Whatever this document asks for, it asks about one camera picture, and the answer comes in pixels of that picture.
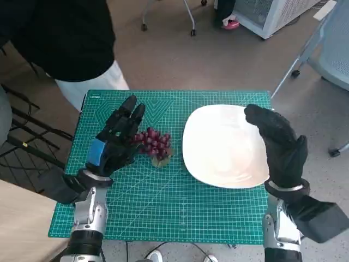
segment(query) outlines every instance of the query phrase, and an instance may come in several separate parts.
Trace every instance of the grapes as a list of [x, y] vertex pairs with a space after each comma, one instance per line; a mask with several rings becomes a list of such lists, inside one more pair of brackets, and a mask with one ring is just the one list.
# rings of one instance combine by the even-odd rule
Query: grapes
[[167, 139], [164, 136], [159, 137], [159, 142], [165, 144]]
[[153, 139], [151, 139], [151, 138], [146, 138], [146, 143], [147, 144], [151, 144], [153, 142]]
[[159, 143], [158, 143], [156, 140], [153, 140], [153, 142], [152, 142], [152, 146], [153, 146], [153, 147], [157, 147], [158, 144], [159, 144]]
[[155, 157], [158, 154], [158, 150], [156, 148], [153, 148], [149, 151], [148, 155], [151, 157]]
[[170, 140], [170, 134], [161, 135], [160, 131], [155, 130], [153, 127], [148, 127], [146, 132], [141, 132], [134, 136], [134, 142], [143, 144], [140, 152], [147, 153], [153, 160], [157, 159], [159, 161], [157, 163], [168, 159], [172, 155]]
[[144, 132], [142, 132], [142, 133], [140, 133], [140, 134], [137, 134], [138, 135], [138, 141], [141, 141], [141, 140], [143, 140], [144, 139], [144, 134], [143, 134]]
[[146, 149], [146, 152], [149, 152], [149, 151], [152, 149], [152, 146], [151, 146], [151, 145], [147, 145], [147, 146], [145, 147], [145, 149]]
[[151, 129], [148, 131], [148, 135], [151, 139], [156, 139], [157, 138], [157, 133], [154, 129]]

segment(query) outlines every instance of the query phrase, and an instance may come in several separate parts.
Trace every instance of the square plate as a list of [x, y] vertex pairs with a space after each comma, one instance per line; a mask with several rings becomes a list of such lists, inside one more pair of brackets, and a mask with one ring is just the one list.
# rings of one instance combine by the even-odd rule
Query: square plate
[[264, 141], [242, 106], [195, 110], [185, 125], [183, 158], [194, 178], [212, 186], [250, 188], [269, 178]]

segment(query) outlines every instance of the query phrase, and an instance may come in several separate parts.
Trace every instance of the green cutting mat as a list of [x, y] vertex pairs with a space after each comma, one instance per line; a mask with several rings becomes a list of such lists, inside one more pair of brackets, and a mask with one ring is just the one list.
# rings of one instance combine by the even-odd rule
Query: green cutting mat
[[[140, 130], [153, 126], [172, 135], [175, 156], [156, 169], [146, 156], [112, 175], [108, 190], [106, 239], [262, 244], [261, 219], [267, 206], [264, 186], [225, 189], [195, 180], [182, 157], [183, 129], [189, 115], [211, 104], [270, 108], [268, 92], [240, 91], [89, 91], [66, 168], [84, 167], [90, 143], [110, 113], [129, 95], [146, 104]], [[69, 237], [73, 208], [57, 204], [50, 237]]]

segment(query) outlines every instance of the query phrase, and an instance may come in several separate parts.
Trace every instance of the black sweater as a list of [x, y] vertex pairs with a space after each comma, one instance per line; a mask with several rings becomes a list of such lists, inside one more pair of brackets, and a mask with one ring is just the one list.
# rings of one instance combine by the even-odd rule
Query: black sweater
[[105, 0], [0, 2], [4, 3], [2, 10], [10, 7], [8, 3], [18, 2], [17, 10], [8, 8], [15, 13], [8, 14], [12, 19], [0, 25], [5, 28], [0, 29], [0, 38], [2, 35], [11, 38], [26, 60], [42, 67], [53, 78], [85, 81], [101, 75], [113, 64], [115, 35]]

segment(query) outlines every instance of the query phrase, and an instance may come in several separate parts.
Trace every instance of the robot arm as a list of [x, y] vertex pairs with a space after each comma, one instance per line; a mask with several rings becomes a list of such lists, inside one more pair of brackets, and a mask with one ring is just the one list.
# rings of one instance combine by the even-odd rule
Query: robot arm
[[296, 138], [280, 114], [248, 105], [246, 120], [259, 128], [267, 151], [270, 179], [268, 209], [262, 221], [266, 262], [301, 262], [301, 239], [324, 243], [349, 227], [349, 219], [335, 203], [309, 196], [302, 179], [308, 155], [305, 136]]
[[77, 176], [53, 172], [41, 178], [42, 195], [62, 204], [75, 204], [74, 226], [61, 262], [100, 262], [100, 251], [108, 217], [107, 189], [112, 173], [134, 161], [138, 145], [133, 137], [145, 113], [137, 98], [129, 97], [106, 121], [92, 141], [86, 168]]

